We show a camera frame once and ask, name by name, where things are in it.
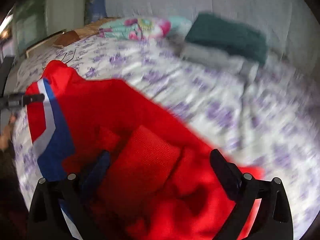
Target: white wall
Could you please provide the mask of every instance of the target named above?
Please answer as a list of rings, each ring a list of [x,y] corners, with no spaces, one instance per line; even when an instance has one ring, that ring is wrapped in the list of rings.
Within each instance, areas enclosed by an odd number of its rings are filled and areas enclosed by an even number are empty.
[[[106,0],[106,9],[108,16],[181,15],[190,20],[199,11],[214,12],[263,31],[269,46],[304,73],[320,64],[320,26],[303,0]]]

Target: metal screw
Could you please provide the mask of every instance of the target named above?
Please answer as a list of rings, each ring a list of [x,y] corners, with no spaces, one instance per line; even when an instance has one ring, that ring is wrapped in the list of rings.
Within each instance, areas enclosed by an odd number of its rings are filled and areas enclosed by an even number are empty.
[[[41,179],[39,179],[39,184],[44,184],[45,183],[45,178],[41,178]]]
[[[243,174],[243,177],[244,177],[245,179],[247,179],[247,180],[252,179],[252,175],[251,175],[250,173],[245,173],[245,174]]]
[[[275,177],[273,180],[276,184],[281,184],[281,179]]]
[[[74,173],[71,173],[68,175],[68,180],[74,180],[76,178],[76,175]]]

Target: floral bedsheet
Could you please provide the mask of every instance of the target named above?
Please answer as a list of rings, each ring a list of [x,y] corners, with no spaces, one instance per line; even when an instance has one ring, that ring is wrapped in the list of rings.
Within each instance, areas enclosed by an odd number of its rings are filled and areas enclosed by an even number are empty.
[[[320,210],[320,94],[296,69],[269,57],[252,81],[182,61],[167,40],[115,41],[92,36],[25,60],[16,91],[24,91],[53,59],[86,79],[122,78],[183,119],[242,165],[258,165],[265,179],[280,177],[291,206],[294,239]],[[234,58],[233,63],[244,59]],[[30,207],[41,173],[33,156],[26,110],[13,133],[20,187]]]

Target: wall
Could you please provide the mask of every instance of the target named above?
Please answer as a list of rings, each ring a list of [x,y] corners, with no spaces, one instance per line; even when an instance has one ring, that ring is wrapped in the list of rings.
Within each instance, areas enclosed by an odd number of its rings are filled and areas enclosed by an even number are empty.
[[[303,0],[106,0],[108,16],[181,15],[199,11],[244,22],[263,31],[268,44],[311,74],[320,55],[320,26]]]
[[[85,0],[47,0],[47,32],[51,35],[84,26]]]

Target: folded blanket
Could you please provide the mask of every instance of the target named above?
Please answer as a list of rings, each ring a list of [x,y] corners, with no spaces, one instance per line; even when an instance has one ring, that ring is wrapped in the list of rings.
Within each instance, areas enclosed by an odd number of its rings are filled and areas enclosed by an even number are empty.
[[[110,152],[111,166],[90,201],[110,239],[212,239],[229,200],[210,163],[212,147],[121,80],[86,81],[53,60],[27,94],[34,151],[49,181],[78,173]],[[241,168],[259,179],[256,168]],[[247,236],[253,213],[239,238]]]
[[[264,64],[267,57],[265,36],[253,28],[223,20],[214,14],[200,13],[186,42],[223,49],[230,55],[240,55]]]

